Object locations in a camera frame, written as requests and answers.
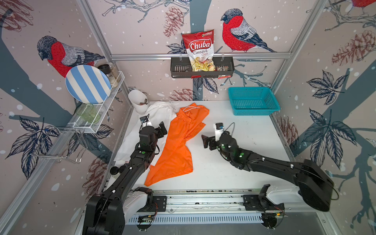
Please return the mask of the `orange shorts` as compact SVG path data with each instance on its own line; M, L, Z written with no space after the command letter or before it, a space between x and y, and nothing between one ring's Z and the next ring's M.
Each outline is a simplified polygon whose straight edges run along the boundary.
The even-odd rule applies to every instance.
M145 186L193 172L192 154L186 143L205 127L203 120L209 113L208 108L195 103L180 108L176 118L170 123L161 156L156 165L149 168Z

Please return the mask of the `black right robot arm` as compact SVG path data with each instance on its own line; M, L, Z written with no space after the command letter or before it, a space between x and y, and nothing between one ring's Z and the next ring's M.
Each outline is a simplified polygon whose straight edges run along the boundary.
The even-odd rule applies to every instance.
M283 190L266 184L257 196L243 199L246 209L260 212L282 210L285 203L304 201L318 211L330 210L334 183L315 162L307 159L302 163L287 162L242 149L228 131L219 138L205 135L201 138L204 148L218 150L222 158L235 168L271 175L294 185L291 189Z

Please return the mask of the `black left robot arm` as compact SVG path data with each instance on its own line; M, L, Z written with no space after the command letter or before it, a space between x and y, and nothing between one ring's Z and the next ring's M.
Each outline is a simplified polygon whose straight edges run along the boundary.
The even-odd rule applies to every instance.
M141 208L152 203L152 190L133 189L148 169L159 149L159 138L167 135L163 122L153 127L146 116L141 117L140 140L128 164L119 168L115 182L100 195L92 196L86 206L82 233L84 235L121 235L126 222Z

